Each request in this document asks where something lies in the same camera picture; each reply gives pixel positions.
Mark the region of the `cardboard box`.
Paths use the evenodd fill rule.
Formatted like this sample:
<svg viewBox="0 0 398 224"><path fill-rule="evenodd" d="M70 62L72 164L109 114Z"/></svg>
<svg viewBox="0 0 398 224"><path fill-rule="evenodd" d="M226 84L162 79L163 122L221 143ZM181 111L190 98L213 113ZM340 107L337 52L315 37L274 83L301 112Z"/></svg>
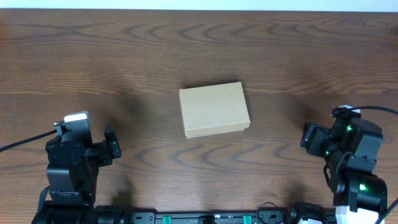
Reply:
<svg viewBox="0 0 398 224"><path fill-rule="evenodd" d="M241 82L179 90L185 137L243 131L251 124Z"/></svg>

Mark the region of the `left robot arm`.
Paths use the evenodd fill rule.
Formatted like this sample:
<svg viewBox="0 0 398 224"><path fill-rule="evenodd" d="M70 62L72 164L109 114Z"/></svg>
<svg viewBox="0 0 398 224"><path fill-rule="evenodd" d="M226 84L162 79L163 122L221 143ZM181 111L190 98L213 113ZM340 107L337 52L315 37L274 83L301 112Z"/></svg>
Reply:
<svg viewBox="0 0 398 224"><path fill-rule="evenodd" d="M128 214L111 206L95 206L99 168L121 157L111 125L105 139L94 143L87 119L55 124L56 137L46 143L49 186L40 193L34 224L129 223Z"/></svg>

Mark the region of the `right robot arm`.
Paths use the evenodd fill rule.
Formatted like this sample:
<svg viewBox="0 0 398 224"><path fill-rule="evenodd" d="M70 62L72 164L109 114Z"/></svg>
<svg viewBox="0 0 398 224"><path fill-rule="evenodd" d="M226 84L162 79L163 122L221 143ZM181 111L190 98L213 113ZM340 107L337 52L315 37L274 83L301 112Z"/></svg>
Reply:
<svg viewBox="0 0 398 224"><path fill-rule="evenodd" d="M323 174L333 193L333 208L296 203L286 223L384 223L397 206L387 203L387 185L374 175L383 143L382 128L362 119L363 107L334 107L328 128L305 123L300 147L325 160Z"/></svg>

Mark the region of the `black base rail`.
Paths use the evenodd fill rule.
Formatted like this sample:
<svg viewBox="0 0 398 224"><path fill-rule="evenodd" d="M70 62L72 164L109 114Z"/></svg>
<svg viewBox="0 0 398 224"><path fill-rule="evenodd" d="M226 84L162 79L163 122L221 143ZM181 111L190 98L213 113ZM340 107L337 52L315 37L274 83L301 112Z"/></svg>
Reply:
<svg viewBox="0 0 398 224"><path fill-rule="evenodd" d="M281 208L271 208L258 212L192 212L156 213L122 212L100 210L99 224L287 224L285 212Z"/></svg>

